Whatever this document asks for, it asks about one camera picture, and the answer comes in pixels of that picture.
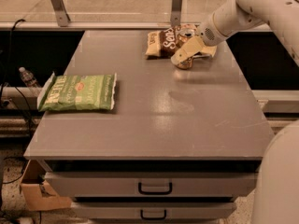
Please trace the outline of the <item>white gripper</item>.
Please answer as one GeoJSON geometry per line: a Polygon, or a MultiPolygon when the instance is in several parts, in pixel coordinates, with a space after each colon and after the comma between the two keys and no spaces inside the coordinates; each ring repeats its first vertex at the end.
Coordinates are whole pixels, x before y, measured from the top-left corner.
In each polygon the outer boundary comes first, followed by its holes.
{"type": "Polygon", "coordinates": [[[171,62],[178,65],[198,52],[202,57],[214,57],[216,45],[240,31],[252,29],[262,23],[260,19],[244,11],[235,0],[228,0],[199,24],[196,31],[199,36],[193,36],[184,43],[171,57],[171,62]]]}

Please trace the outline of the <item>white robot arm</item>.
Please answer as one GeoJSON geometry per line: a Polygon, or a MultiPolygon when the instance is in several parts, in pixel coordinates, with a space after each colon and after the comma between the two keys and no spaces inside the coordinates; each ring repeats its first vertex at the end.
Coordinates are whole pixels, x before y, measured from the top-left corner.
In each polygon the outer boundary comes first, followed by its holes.
{"type": "MultiPolygon", "coordinates": [[[[299,5],[296,0],[229,0],[200,23],[196,34],[171,61],[181,65],[242,30],[266,24],[289,53],[289,60],[263,63],[251,73],[262,90],[298,87],[299,5]]],[[[254,195],[251,224],[299,224],[299,121],[275,135],[263,154],[254,195]]]]}

